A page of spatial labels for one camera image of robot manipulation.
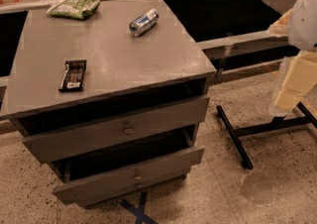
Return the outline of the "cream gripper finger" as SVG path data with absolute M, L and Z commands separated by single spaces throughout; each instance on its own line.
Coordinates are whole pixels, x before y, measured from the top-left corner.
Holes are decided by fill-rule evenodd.
M 274 117 L 289 114 L 317 84 L 317 53 L 300 51 L 280 64 L 268 112 Z
M 291 9 L 289 9 L 277 21 L 271 24 L 268 27 L 267 32 L 273 36 L 287 36 L 290 15 Z

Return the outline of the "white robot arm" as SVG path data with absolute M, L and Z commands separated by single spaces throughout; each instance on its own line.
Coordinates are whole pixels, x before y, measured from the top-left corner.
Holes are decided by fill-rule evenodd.
M 299 49 L 296 56 L 285 57 L 280 64 L 268 106 L 270 115 L 283 117 L 317 84 L 317 0 L 297 0 L 267 32 L 287 37 Z

